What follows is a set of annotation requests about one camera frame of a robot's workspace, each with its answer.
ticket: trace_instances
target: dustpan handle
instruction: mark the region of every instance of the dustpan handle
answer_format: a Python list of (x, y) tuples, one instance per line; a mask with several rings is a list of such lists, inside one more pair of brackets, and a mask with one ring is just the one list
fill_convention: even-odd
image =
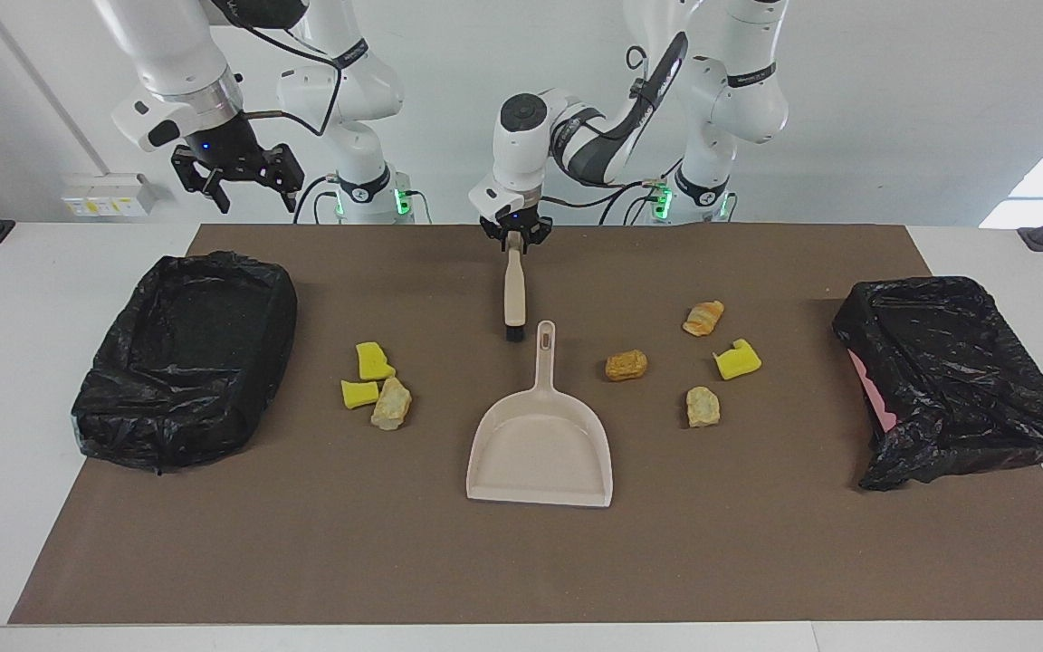
[(535, 389), (554, 389), (554, 322), (551, 320), (538, 323), (538, 359), (534, 363), (533, 387)]

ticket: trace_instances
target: bread piece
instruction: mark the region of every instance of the bread piece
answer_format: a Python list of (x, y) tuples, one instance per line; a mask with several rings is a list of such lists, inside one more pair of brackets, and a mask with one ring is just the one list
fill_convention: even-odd
[(690, 314), (683, 323), (683, 331), (701, 338), (709, 335), (719, 323), (719, 318), (724, 315), (724, 301), (703, 301), (699, 306), (690, 309)]
[(606, 377), (611, 381), (640, 379), (647, 372), (647, 355), (634, 349), (606, 359)]
[(381, 430), (399, 429), (405, 422), (405, 415), (409, 413), (410, 403), (413, 403), (413, 395), (409, 389), (396, 377), (392, 377), (381, 388), (381, 397), (377, 400), (377, 408), (373, 408), (369, 421)]
[(719, 396), (704, 387), (686, 392), (686, 420), (693, 429), (719, 424)]

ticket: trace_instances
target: white robotic arm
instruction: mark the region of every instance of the white robotic arm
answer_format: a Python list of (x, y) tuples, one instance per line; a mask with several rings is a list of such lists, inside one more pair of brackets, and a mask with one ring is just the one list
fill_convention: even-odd
[(556, 88), (505, 101), (493, 129), (493, 169), (469, 191), (485, 234), (504, 247), (513, 231), (525, 247), (545, 239), (551, 224), (538, 217), (537, 206), (548, 156), (582, 185), (608, 187), (613, 182), (675, 81), (686, 55), (687, 23), (701, 3), (624, 0), (630, 31), (655, 67), (646, 78), (635, 79), (615, 119)]
[(708, 222), (727, 189), (737, 141), (762, 144), (786, 124), (775, 43), (786, 0), (729, 0), (721, 57), (694, 57), (679, 75), (687, 116), (686, 154), (670, 178), (675, 200), (662, 223)]
[[(411, 219), (402, 202), (407, 178), (385, 161), (377, 132), (360, 123), (397, 115), (405, 87), (393, 69), (369, 51), (351, 0), (313, 0), (294, 37), (337, 64), (285, 71), (277, 96), (287, 113), (323, 124), (325, 144), (337, 162), (340, 218), (348, 223)], [(347, 83), (340, 83), (339, 75)], [(332, 115), (324, 114), (326, 106), (335, 106)]]
[(648, 62), (657, 62), (630, 88), (621, 117), (606, 120), (564, 91), (508, 99), (493, 131), (493, 169), (469, 193), (490, 237), (505, 243), (520, 231), (525, 244), (545, 238), (550, 220), (537, 203), (545, 152), (584, 186), (609, 187), (629, 160), (642, 128), (678, 77), (687, 116), (682, 166), (668, 189), (676, 200), (663, 223), (711, 219), (735, 161), (737, 141), (766, 143), (786, 123), (786, 99), (775, 75), (775, 42), (786, 0), (728, 0), (719, 34), (721, 58), (693, 57), (686, 28), (703, 0), (624, 0), (624, 16)]
[[(221, 212), (231, 206), (221, 182), (256, 182), (293, 210), (304, 186), (300, 165), (285, 144), (258, 144), (237, 79), (197, 1), (94, 2), (140, 75), (141, 88), (113, 112), (121, 132), (146, 151), (183, 138), (187, 144), (175, 147), (171, 166), (189, 193), (203, 193)], [(297, 8), (298, 0), (287, 0), (270, 14)]]
[(357, 122), (401, 112), (402, 82), (369, 52), (351, 0), (214, 0), (233, 24), (265, 40), (270, 38), (258, 29), (294, 29), (290, 33), (318, 53), (306, 55), (323, 61), (283, 73), (277, 95), (285, 111), (260, 114), (244, 114), (236, 75), (212, 41), (199, 0), (94, 2), (140, 75), (141, 86), (116, 107), (114, 120), (146, 151), (183, 138), (187, 144), (176, 146), (171, 164), (187, 191), (200, 191), (227, 212), (220, 182), (257, 182), (281, 193), (294, 211), (304, 186), (300, 166), (285, 144), (261, 148), (248, 122), (294, 116), (326, 137), (347, 214), (392, 222), (389, 216), (406, 212), (381, 141)]

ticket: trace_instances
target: croissant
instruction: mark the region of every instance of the croissant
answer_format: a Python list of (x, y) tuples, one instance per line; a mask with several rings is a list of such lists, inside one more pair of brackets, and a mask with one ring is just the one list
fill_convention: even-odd
[(711, 331), (715, 330), (715, 324), (719, 323), (719, 318), (724, 315), (724, 310), (722, 301), (700, 303), (699, 306), (690, 309), (686, 323), (683, 323), (683, 331), (695, 335), (696, 338), (711, 334)]

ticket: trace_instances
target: yellow sponge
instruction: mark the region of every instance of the yellow sponge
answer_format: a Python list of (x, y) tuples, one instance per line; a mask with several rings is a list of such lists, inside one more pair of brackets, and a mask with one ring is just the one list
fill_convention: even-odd
[(377, 388), (377, 383), (340, 381), (340, 394), (344, 395), (344, 408), (353, 409), (377, 403), (381, 390)]
[(396, 375), (396, 368), (388, 364), (385, 352), (377, 342), (361, 342), (357, 345), (357, 359), (360, 360), (360, 379), (362, 381), (384, 381), (389, 376)]
[(754, 353), (748, 341), (735, 340), (732, 346), (731, 351), (715, 356), (719, 375), (724, 377), (724, 381), (758, 371), (758, 368), (762, 367), (762, 361), (758, 359), (758, 354)]

